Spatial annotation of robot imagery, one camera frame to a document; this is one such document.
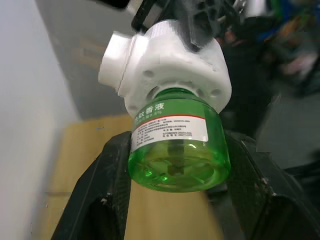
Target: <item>black mechanical part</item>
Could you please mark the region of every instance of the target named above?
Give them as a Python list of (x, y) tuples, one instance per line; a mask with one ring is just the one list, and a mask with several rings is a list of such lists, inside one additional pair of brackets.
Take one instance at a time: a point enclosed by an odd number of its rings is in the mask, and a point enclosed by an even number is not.
[(131, 133), (109, 140), (77, 181), (52, 240), (123, 240), (131, 178)]
[(107, 5), (108, 7), (113, 7), (119, 10), (124, 10), (128, 6), (130, 0), (94, 0), (103, 5)]
[(287, 168), (285, 171), (299, 182), (301, 189), (320, 211), (320, 150), (314, 151), (311, 159), (313, 162), (310, 164)]
[[(124, 239), (131, 187), (130, 138), (125, 132), (105, 144), (78, 180), (53, 240)], [(252, 138), (227, 131), (226, 142), (231, 161), (227, 194), (246, 239), (320, 240), (320, 214), (297, 182), (268, 154), (256, 152)], [(207, 191), (213, 208), (217, 196), (225, 194), (223, 185), (218, 191)]]
[[(220, 32), (219, 12), (224, 0), (144, 0), (132, 20), (137, 32), (146, 32), (162, 20), (179, 20), (185, 34), (184, 43), (194, 51), (203, 48)], [(160, 13), (152, 22), (147, 21), (152, 9)]]

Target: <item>mosquito repellent liquid bottle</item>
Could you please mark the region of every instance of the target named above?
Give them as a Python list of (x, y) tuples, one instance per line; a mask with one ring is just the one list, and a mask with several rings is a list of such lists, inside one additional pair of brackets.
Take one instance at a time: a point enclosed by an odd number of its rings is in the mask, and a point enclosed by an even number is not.
[(188, 90), (163, 90), (135, 118), (128, 167), (134, 181), (157, 191), (222, 183), (230, 161), (219, 115)]

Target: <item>green liquid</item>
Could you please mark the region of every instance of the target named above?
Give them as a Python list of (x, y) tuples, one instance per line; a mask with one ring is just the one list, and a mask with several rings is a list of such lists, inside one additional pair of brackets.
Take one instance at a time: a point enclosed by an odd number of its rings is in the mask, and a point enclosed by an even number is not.
[[(231, 166), (216, 111), (190, 92), (176, 88), (161, 92), (146, 108), (164, 100), (179, 101), (177, 114), (184, 104), (191, 115), (203, 111), (208, 141), (171, 139), (144, 145), (129, 157), (131, 178), (149, 189), (173, 193), (204, 191), (225, 181)], [(197, 102), (197, 109), (192, 109), (191, 101)]]

